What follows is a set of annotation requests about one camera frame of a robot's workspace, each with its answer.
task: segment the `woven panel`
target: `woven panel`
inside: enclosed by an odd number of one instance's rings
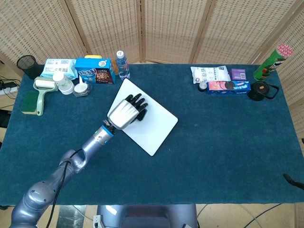
[[[295,0],[218,0],[197,63],[246,64]]]
[[[302,143],[301,140],[302,138],[304,138],[304,109],[300,111],[291,111],[290,115],[294,122],[294,128],[299,139],[302,153],[304,155],[304,144]]]
[[[289,105],[304,98],[304,11],[289,25],[288,29],[269,48],[259,64],[281,44],[289,44],[294,52],[277,71],[281,79],[284,94]]]
[[[147,60],[188,63],[207,0],[145,0]]]
[[[0,21],[0,51],[13,63],[22,55],[40,64],[85,55],[58,0],[3,0]]]
[[[72,16],[92,54],[113,58],[123,50],[129,62],[139,61],[135,0],[71,2]]]

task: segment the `robotic arm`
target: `robotic arm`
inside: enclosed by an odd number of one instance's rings
[[[77,154],[78,151],[67,151],[59,167],[47,180],[29,188],[12,212],[11,228],[37,228],[38,220],[57,199],[58,191],[72,179],[74,173],[85,168],[93,155],[114,136],[115,130],[122,130],[136,119],[141,121],[144,118],[148,104],[144,103],[144,98],[139,99],[140,96],[129,95],[109,114],[109,120],[104,120],[104,125],[82,146],[84,158]]]

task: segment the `black kettle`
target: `black kettle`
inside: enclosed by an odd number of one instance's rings
[[[276,92],[273,96],[267,96],[270,90],[269,87],[273,87],[274,89],[276,89]],[[277,95],[278,92],[279,92],[279,87],[275,85],[270,85],[267,84],[266,82],[255,82],[251,84],[251,91],[247,95],[251,100],[261,101],[264,99],[264,97],[270,100],[274,99],[274,97]]]

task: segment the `robot finger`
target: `robot finger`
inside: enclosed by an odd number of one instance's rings
[[[132,98],[133,98],[133,95],[130,94],[130,95],[128,95],[128,96],[126,97],[125,100],[128,101],[128,102],[130,102]]]
[[[135,104],[135,102],[138,100],[138,98],[141,96],[142,94],[138,94],[138,95],[136,95],[135,97],[133,97],[132,98],[132,100],[131,101],[129,101],[132,105],[134,105]]]
[[[134,107],[135,107],[136,109],[138,109],[139,106],[140,106],[144,101],[145,101],[144,98],[140,99],[138,102],[136,102],[136,103],[134,104]]]
[[[141,112],[143,109],[145,109],[148,106],[148,103],[144,103],[143,105],[139,106],[137,109],[139,112]]]

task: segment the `blue tablecloth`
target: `blue tablecloth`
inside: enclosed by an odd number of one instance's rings
[[[283,173],[304,181],[304,160],[281,89],[273,100],[207,95],[191,65],[130,65],[131,80],[179,121],[150,157],[123,132],[66,185],[58,204],[270,203],[304,201]],[[246,69],[252,82],[257,66]],[[23,77],[0,151],[0,205],[14,205],[46,179],[69,149],[100,127],[121,85],[94,84],[87,97],[47,93],[43,116],[20,111],[33,81]]]

